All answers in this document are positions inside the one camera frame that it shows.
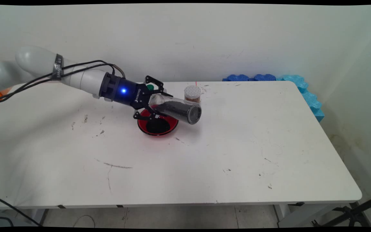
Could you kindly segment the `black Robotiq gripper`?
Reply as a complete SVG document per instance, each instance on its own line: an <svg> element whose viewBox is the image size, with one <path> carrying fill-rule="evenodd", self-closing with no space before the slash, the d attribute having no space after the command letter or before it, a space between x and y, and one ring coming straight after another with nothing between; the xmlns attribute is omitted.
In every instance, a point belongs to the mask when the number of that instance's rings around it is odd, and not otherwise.
<svg viewBox="0 0 371 232"><path fill-rule="evenodd" d="M173 98L171 94L165 92L162 81L149 75L139 84L106 72L99 90L99 97L134 108L133 118L142 121L155 121L161 115L156 111L159 104L149 104L154 94Z"/></svg>

